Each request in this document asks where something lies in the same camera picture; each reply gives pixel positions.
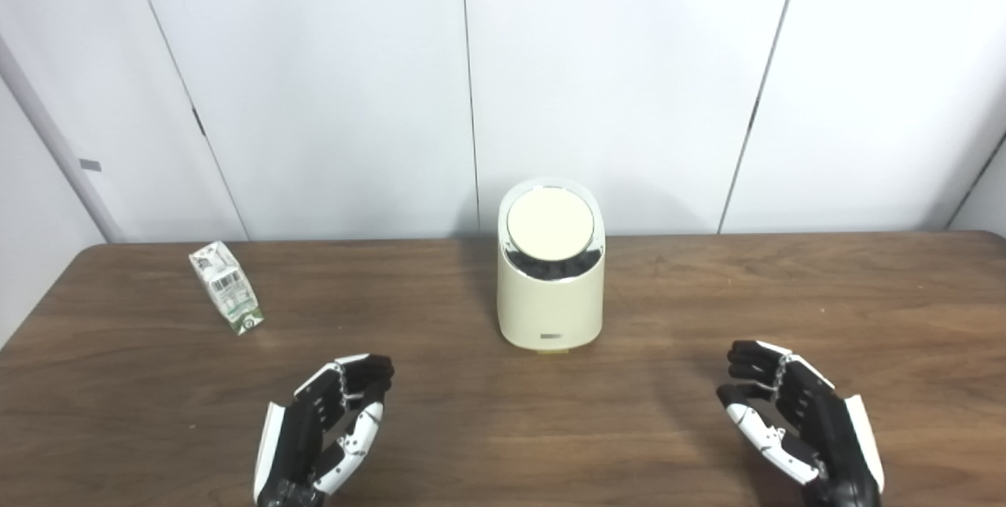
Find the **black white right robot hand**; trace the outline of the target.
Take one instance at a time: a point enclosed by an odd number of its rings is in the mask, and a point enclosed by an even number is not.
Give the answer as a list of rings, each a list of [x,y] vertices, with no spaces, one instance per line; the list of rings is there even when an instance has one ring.
[[[765,341],[733,341],[726,359],[732,382],[716,396],[727,417],[799,485],[804,505],[883,504],[883,461],[860,395],[838,395],[804,357]]]

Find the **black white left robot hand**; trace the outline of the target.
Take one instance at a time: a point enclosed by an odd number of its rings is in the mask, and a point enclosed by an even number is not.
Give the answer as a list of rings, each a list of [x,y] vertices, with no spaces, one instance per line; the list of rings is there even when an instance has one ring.
[[[323,506],[362,465],[391,390],[391,357],[324,364],[287,406],[270,402],[254,472],[258,506]]]

